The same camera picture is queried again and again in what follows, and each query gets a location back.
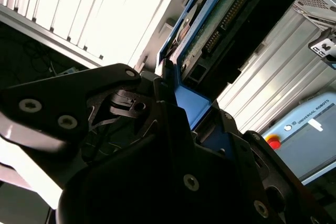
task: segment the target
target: emergency stop button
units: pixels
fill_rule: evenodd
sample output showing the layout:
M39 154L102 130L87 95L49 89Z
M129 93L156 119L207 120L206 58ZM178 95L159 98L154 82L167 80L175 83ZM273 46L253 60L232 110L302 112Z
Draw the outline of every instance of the emergency stop button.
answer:
M276 134L267 136L265 140L272 147L273 150L276 150L281 146L280 137Z

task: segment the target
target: screw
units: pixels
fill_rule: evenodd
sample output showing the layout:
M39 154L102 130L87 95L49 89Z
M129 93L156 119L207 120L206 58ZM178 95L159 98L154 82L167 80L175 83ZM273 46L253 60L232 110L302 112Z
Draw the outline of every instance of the screw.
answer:
M77 127L77 120L71 115L62 115L57 120L58 125L64 129L71 130Z
M197 179L191 174L184 175L183 182L184 185L191 191L197 191L200 188Z
M183 73L186 68L187 68L186 64L182 65L182 67L181 67L181 73Z
M258 136L256 133L253 133L252 136L256 139L256 140L260 140L260 136Z
M229 120L231 120L231 119L232 119L232 116L231 116L231 115L229 115L228 113L225 113L225 117L226 117L226 118L228 118Z
M224 149L220 149L218 152L225 156L225 150Z
M131 70L128 70L128 69L126 70L126 74L128 74L131 77L135 76L135 73L133 71L131 71Z
M19 102L19 108L28 113L35 113L42 109L42 104L34 99L23 99Z
M311 220L311 223L313 224L320 224L319 221L313 216L310 217L310 220Z
M255 200L254 207L261 216L263 216L265 219L268 218L268 210L261 201Z

